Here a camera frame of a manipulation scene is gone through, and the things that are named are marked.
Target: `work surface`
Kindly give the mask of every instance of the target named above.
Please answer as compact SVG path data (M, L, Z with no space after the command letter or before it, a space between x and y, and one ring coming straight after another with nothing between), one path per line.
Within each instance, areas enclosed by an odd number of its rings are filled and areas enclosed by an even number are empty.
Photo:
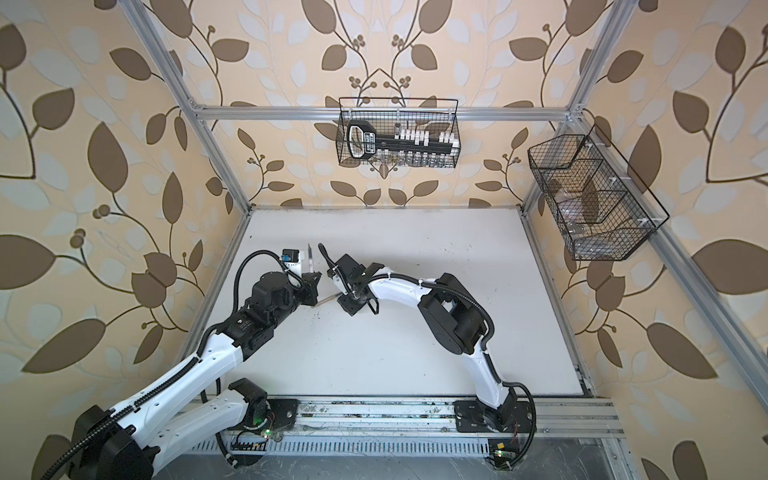
M323 272L319 298L336 293L318 242L333 260L348 253L417 278L453 274L494 320L488 349L503 379L535 395L581 394L517 210L255 210L208 324L230 315L235 272L254 250L305 250L309 243L315 271ZM272 270L278 266L266 256L248 263L241 304ZM459 356L437 343L421 313L386 300L378 316L367 308L349 316L336 301L300 306L224 385L243 377L271 395L475 393Z

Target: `black and white device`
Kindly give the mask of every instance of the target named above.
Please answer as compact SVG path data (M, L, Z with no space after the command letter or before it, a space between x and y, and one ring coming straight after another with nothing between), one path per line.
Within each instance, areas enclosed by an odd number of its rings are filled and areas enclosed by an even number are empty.
M318 247L328 263L328 275L343 292L338 301L348 314L355 315L366 305L378 313L380 300L394 300L421 312L440 345L462 357L475 384L477 399L455 404L457 429L462 431L459 419L467 418L474 427L527 432L520 449L498 451L490 458L499 468L519 462L535 431L533 398L521 383L499 378L486 345L493 335L493 322L464 286L448 273L437 280L417 280L380 263L364 267L349 255L334 262L322 244ZM258 255L271 256L282 270L262 275L239 306L240 276ZM50 480L64 468L71 480L148 480L212 435L217 436L227 461L238 466L218 432L234 427L269 441L275 429L290 429L295 416L275 415L275 411L286 402L295 409L296 400L268 399L248 379L237 380L221 392L219 378L272 339L275 329L297 308L317 304L321 273L301 273L301 257L298 250L284 250L282 256L268 250L250 254L235 276L229 318L208 327L197 351L151 385L107 411L93 406L80 415L71 448L41 478ZM219 393L206 402L204 389L213 382ZM527 401L518 401L515 388L525 392ZM178 414L198 395L203 405Z

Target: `black mesh basket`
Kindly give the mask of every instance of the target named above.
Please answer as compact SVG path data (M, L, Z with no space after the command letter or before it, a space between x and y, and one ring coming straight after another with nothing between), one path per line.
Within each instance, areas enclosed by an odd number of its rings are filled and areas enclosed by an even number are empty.
M340 98L339 164L454 168L462 149L457 108L446 98Z
M593 127L587 135L560 135L528 149L531 172L574 260L626 260L669 219L628 162L627 172L618 174L606 161L605 139ZM650 194L664 213L643 208L625 182Z

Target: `wallpaper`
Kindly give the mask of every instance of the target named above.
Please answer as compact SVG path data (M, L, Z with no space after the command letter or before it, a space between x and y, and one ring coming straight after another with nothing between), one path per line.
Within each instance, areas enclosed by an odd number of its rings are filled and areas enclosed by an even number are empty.
M170 368L240 219L113 7L0 2L3 478Z
M258 207L488 207L522 203L533 176L526 150L547 122L459 122L457 168L339 165L336 124L219 121L214 134ZM212 194L220 192L212 178Z
M653 247L574 262L548 208L531 222L589 377L645 478L765 478L768 417Z
M641 169L670 225L768 349L768 4L641 2L588 120Z
M146 0L197 103L563 107L607 0Z

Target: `wire basket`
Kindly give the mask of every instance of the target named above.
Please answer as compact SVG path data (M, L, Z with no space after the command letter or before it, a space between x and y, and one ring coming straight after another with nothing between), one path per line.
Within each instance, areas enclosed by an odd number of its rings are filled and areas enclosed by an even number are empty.
M531 172L573 260L626 260L669 219L621 152L627 173L608 163L601 152L606 140L593 127L587 135L560 135L528 149ZM625 182L648 192L664 213L643 208Z
M462 149L457 108L458 100L447 98L342 97L339 164L455 168Z

